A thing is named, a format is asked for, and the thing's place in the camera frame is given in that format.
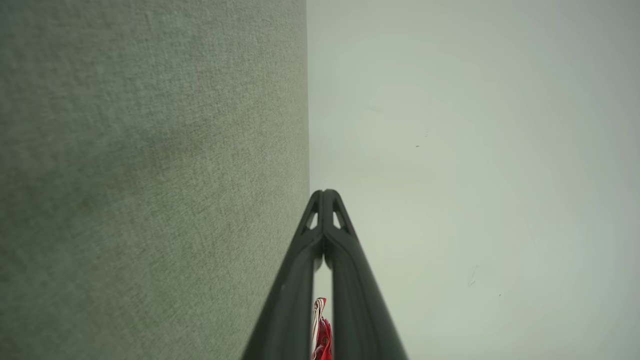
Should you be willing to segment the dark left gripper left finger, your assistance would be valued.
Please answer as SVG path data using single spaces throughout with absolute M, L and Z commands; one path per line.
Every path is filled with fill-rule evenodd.
M 242 354 L 244 360 L 310 360 L 314 274 L 323 262 L 320 214 L 323 191 L 311 194 L 262 312 Z

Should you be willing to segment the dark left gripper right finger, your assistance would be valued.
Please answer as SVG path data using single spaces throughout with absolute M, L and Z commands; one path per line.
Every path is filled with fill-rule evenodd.
M 322 192 L 324 258 L 333 273 L 333 358 L 408 356 L 338 191 Z

